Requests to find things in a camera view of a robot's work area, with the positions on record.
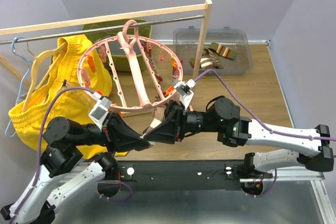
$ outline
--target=plastic storage box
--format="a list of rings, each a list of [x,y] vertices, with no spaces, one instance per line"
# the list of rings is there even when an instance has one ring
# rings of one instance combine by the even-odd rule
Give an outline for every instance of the plastic storage box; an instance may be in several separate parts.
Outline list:
[[[134,19],[134,20],[138,23],[147,22],[144,19]],[[82,30],[89,30],[89,29],[110,27],[110,26],[120,26],[120,25],[124,25],[127,21],[128,19],[120,19],[120,20],[114,20],[114,21],[87,24],[83,26]],[[92,43],[96,43],[102,39],[117,35],[117,33],[120,32],[121,30],[122,29],[112,30],[112,31],[103,31],[100,33],[86,34],[86,36]],[[133,35],[134,29],[129,29],[128,34]],[[139,27],[139,36],[150,38],[151,35],[152,35],[152,26],[148,25],[148,26]],[[127,57],[124,54],[123,50],[120,49],[119,43],[117,41],[110,42],[109,47],[111,49],[115,69],[117,71],[122,71],[122,72],[131,72],[130,65],[127,61]],[[138,59],[139,67],[142,72],[146,69],[146,64],[143,61],[140,49],[138,48],[137,45],[134,46],[134,51],[136,53],[136,56],[137,56],[136,58]],[[107,63],[104,65],[108,70],[111,70],[108,64],[109,62],[107,61]]]
[[[194,67],[191,58],[196,57],[198,37],[200,29],[193,27],[177,29],[174,32],[174,52],[183,60],[183,71],[185,74],[192,74]],[[246,34],[237,29],[208,29],[204,48],[212,42],[219,43],[237,51],[234,60],[218,57],[223,69],[214,69],[218,74],[227,76],[240,76],[251,70],[253,67],[251,53],[247,42]]]

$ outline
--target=clear plastic container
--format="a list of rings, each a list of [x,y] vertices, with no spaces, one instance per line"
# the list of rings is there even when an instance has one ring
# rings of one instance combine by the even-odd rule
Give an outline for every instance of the clear plastic container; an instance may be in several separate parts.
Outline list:
[[[192,74],[194,67],[190,59],[195,58],[200,29],[194,27],[181,28],[174,31],[174,52],[183,60],[184,74]],[[251,53],[246,34],[237,29],[208,29],[204,48],[212,42],[219,43],[237,51],[234,60],[218,57],[223,69],[214,69],[218,74],[225,76],[241,76],[253,67]]]

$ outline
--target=wooden surface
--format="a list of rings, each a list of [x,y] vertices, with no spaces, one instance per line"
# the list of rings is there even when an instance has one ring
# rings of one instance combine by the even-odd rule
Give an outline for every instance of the wooden surface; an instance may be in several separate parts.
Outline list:
[[[85,25],[85,24],[112,21],[112,20],[118,20],[118,19],[126,19],[126,18],[130,19],[130,18],[147,17],[147,16],[154,16],[154,15],[161,15],[161,14],[190,12],[193,10],[204,10],[206,8],[207,8],[206,4],[186,5],[186,6],[169,7],[169,8],[154,9],[154,10],[142,10],[139,12],[132,12],[132,13],[112,14],[112,15],[92,17],[92,18],[73,19],[73,20],[45,23],[45,24],[39,24],[39,25],[4,28],[4,29],[0,29],[0,35],[18,34],[18,33],[25,33],[28,31],[39,31],[39,30],[61,28],[61,27],[68,27],[68,26],[78,26],[78,25]]]
[[[291,127],[286,106],[280,91],[280,87],[265,45],[251,45],[253,69],[240,77],[223,77],[237,97],[246,104],[261,120],[266,123]],[[163,63],[156,64],[158,71],[163,75],[163,88],[168,88],[171,83],[171,61],[166,59]],[[155,97],[155,88],[150,86],[152,81],[145,71],[144,83],[150,98]],[[136,92],[132,77],[129,73],[119,74],[123,92],[129,105],[139,104],[135,97]],[[113,87],[110,98],[113,102],[119,103],[116,88]],[[214,76],[205,76],[197,82],[196,95],[193,99],[194,110],[204,111],[205,106],[212,98],[228,94],[222,84]],[[242,116],[249,116],[246,111],[241,110]],[[137,132],[142,131],[150,124],[150,114],[132,116],[125,118],[125,121]],[[141,152],[131,151],[126,157],[119,160],[174,160],[174,159],[240,159],[249,152],[268,152],[275,150],[266,146],[244,146],[231,148],[218,142],[216,133],[200,133],[185,138],[182,143],[167,145],[156,143],[148,150]]]
[[[17,70],[11,63],[9,63],[9,61],[3,56],[3,55],[0,55],[0,64],[2,66],[4,66],[5,68],[7,68],[12,74],[14,74],[19,80],[22,79],[23,77],[23,74],[20,73],[19,70]],[[30,87],[30,82],[25,79],[23,81],[23,83],[27,86],[27,87]]]
[[[198,76],[198,72],[200,70],[201,57],[202,57],[202,53],[203,53],[205,36],[206,36],[206,32],[208,30],[208,24],[209,24],[211,10],[212,10],[212,1],[211,0],[205,0],[205,4],[206,4],[206,9],[204,11],[204,19],[202,20],[201,29],[199,31],[199,39],[198,39],[198,45],[197,45],[197,51],[196,51],[195,65],[194,65],[194,71],[193,71],[193,79],[195,79]]]

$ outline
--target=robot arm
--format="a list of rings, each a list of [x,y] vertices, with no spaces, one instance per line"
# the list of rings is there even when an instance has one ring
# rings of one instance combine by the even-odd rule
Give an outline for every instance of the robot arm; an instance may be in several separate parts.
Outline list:
[[[101,97],[89,114],[94,124],[80,125],[62,117],[52,119],[43,134],[48,146],[41,156],[38,184],[28,200],[25,200],[33,178],[17,202],[3,207],[2,215],[17,224],[51,223],[55,213],[89,184],[103,178],[119,179],[117,161],[112,157],[115,152],[142,150],[150,147],[151,142],[174,144],[199,132],[217,132],[217,140],[230,147],[266,145],[283,148],[269,153],[246,154],[244,163],[237,166],[239,178],[254,178],[272,169],[288,166],[305,166],[306,169],[319,172],[333,170],[334,159],[329,141],[314,139],[330,136],[327,126],[298,130],[266,125],[272,129],[267,131],[258,121],[240,116],[240,107],[226,97],[213,99],[213,104],[209,108],[207,106],[205,112],[187,111],[186,105],[193,95],[193,86],[192,80],[176,83],[174,88],[180,93],[180,100],[170,101],[164,121],[144,135],[127,126],[119,113],[110,112],[108,108],[111,102],[106,97]],[[286,134],[308,135],[310,139]],[[106,146],[108,153],[98,155],[87,169],[58,187],[59,182],[82,158],[76,146],[93,144]],[[116,194],[119,186],[115,185],[112,189],[114,192],[111,193],[109,188],[109,196]],[[23,206],[14,215],[22,201]]]

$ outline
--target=gray metal surface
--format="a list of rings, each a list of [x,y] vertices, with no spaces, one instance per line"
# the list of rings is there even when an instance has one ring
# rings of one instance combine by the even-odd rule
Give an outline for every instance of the gray metal surface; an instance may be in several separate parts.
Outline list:
[[[53,224],[63,223],[316,224],[323,220],[311,183],[286,181],[256,199],[242,191],[153,191],[135,192],[126,202],[99,199],[93,185],[56,215]]]
[[[159,24],[180,22],[180,21],[199,19],[199,18],[204,18],[204,15],[196,15],[196,16],[190,16],[190,17],[184,17],[184,18],[173,18],[173,19],[164,19],[164,20],[157,20],[157,21],[142,22],[142,23],[136,23],[136,24],[130,25],[130,27],[159,25]],[[71,31],[69,33],[63,33],[63,34],[52,34],[52,35],[45,35],[45,36],[39,36],[39,37],[33,37],[33,38],[23,38],[23,39],[18,39],[17,43],[29,42],[29,41],[35,41],[35,40],[42,40],[42,39],[59,38],[59,37],[71,36],[71,35],[94,34],[94,33],[99,33],[99,32],[102,32],[102,31],[118,30],[118,29],[122,29],[123,27],[124,27],[124,25],[122,25],[122,26],[110,26],[110,27],[102,27],[102,28],[95,28],[95,29],[88,29],[88,30],[81,30],[81,31]],[[0,41],[0,45],[6,45],[6,44],[11,44],[11,43],[12,43],[11,40]]]

